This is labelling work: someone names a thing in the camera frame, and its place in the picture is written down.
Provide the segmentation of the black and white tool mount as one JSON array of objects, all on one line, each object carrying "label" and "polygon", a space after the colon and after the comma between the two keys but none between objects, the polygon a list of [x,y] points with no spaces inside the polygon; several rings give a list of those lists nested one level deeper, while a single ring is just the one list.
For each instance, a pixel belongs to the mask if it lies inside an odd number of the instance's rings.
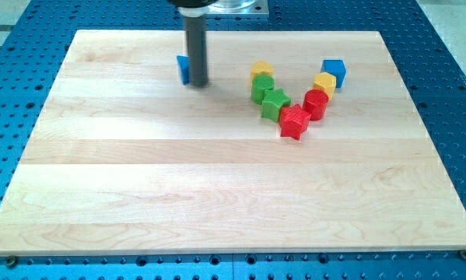
[{"label": "black and white tool mount", "polygon": [[197,18],[208,12],[208,7],[217,0],[167,0],[177,7],[178,12],[185,17]]}]

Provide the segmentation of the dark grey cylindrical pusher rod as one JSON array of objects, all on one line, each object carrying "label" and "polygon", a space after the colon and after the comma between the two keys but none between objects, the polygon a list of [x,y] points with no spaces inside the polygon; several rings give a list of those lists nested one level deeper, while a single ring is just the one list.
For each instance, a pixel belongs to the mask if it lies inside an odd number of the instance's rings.
[{"label": "dark grey cylindrical pusher rod", "polygon": [[204,16],[184,17],[187,56],[189,60],[189,81],[194,87],[208,84],[208,63],[206,45],[206,20]]}]

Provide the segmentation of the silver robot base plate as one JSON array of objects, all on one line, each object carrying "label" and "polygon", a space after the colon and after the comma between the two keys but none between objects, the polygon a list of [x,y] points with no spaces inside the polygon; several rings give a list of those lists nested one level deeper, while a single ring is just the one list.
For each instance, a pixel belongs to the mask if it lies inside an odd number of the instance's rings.
[{"label": "silver robot base plate", "polygon": [[210,16],[268,16],[268,0],[218,0],[208,7]]}]

